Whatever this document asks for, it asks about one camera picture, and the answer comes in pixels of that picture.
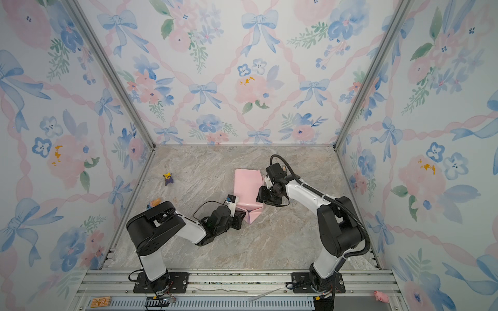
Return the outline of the purple pink wrapping paper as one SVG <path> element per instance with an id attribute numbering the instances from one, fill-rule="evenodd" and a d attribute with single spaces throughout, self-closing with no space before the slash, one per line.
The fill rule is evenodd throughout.
<path id="1" fill-rule="evenodd" d="M 259 170 L 236 169 L 233 194 L 237 197 L 237 210 L 246 213 L 245 221 L 252 224 L 262 214 L 264 204 L 257 201 L 263 176 Z"/>

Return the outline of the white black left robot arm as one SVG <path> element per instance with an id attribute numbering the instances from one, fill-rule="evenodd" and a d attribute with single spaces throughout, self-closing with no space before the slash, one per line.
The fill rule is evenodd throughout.
<path id="1" fill-rule="evenodd" d="M 230 229 L 240 230 L 246 216 L 233 202 L 220 204 L 210 216 L 193 220 L 177 212 L 174 205 L 163 202 L 132 217 L 126 224 L 129 237 L 148 281 L 167 275 L 160 249 L 173 237 L 205 246 Z"/>

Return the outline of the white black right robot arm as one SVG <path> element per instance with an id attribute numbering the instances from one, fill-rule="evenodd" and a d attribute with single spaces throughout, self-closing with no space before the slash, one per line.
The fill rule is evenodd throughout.
<path id="1" fill-rule="evenodd" d="M 340 269 L 350 257 L 362 256 L 371 249 L 364 224 L 359 220 L 349 198 L 335 198 L 301 180 L 261 186 L 256 201 L 281 207 L 282 198 L 297 201 L 317 217 L 322 251 L 309 269 L 311 286 L 325 292 L 335 284 Z"/>

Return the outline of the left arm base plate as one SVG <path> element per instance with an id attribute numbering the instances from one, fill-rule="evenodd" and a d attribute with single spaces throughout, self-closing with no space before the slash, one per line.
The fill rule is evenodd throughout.
<path id="1" fill-rule="evenodd" d="M 155 281 L 148 280 L 140 271 L 135 279 L 129 277 L 134 284 L 135 294 L 185 294 L 190 274 L 187 272 L 167 272 Z"/>

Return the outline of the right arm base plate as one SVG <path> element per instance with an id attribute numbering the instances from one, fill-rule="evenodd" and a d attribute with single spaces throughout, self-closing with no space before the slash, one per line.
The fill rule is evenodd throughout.
<path id="1" fill-rule="evenodd" d="M 286 284 L 286 289 L 294 294 L 327 294 L 332 290 L 336 294 L 345 294 L 346 288 L 341 273 L 334 272 L 326 279 L 320 278 L 312 272 L 291 273 L 291 281 Z"/>

